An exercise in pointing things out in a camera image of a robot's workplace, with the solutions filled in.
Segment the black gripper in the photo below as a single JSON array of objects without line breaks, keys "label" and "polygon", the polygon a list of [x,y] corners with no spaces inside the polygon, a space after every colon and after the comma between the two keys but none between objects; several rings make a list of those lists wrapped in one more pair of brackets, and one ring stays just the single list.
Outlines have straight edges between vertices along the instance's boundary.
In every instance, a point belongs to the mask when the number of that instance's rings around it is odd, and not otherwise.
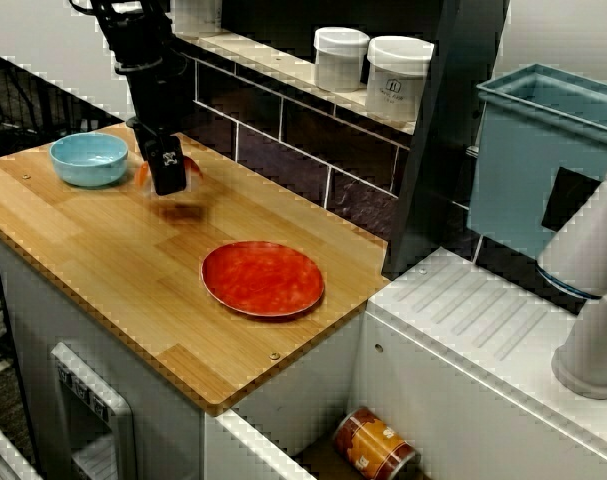
[{"label": "black gripper", "polygon": [[186,115],[184,89],[188,80],[187,62],[126,65],[116,63],[115,71],[126,77],[135,115],[127,121],[140,149],[146,149],[157,195],[167,196],[187,186],[184,155],[174,134]]}]

